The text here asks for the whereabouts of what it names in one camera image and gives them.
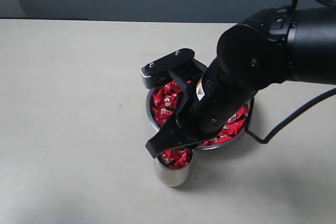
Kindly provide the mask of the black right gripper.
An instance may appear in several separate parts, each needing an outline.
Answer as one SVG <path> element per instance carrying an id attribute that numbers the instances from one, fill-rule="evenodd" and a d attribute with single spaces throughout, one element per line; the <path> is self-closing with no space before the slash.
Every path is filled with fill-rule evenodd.
<path id="1" fill-rule="evenodd" d="M 229 78 L 218 61 L 212 61 L 201 77 L 202 98 L 193 93 L 190 103 L 177 116 L 172 115 L 163 127 L 150 138 L 145 148 L 152 158 L 170 149 L 194 150 L 214 138 L 228 119 L 257 92 L 242 87 Z"/>

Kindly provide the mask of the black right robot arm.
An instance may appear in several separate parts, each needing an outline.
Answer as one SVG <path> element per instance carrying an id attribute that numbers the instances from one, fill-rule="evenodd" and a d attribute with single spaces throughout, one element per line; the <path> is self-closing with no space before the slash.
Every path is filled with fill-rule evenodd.
<path id="1" fill-rule="evenodd" d="M 183 92 L 176 111 L 146 143 L 152 157 L 214 137 L 270 84 L 335 84 L 335 10 L 321 7 L 284 15 L 264 9 L 220 36 L 209 66 L 194 56 L 193 50 L 182 48 L 141 69 L 146 88 L 175 81 Z"/>

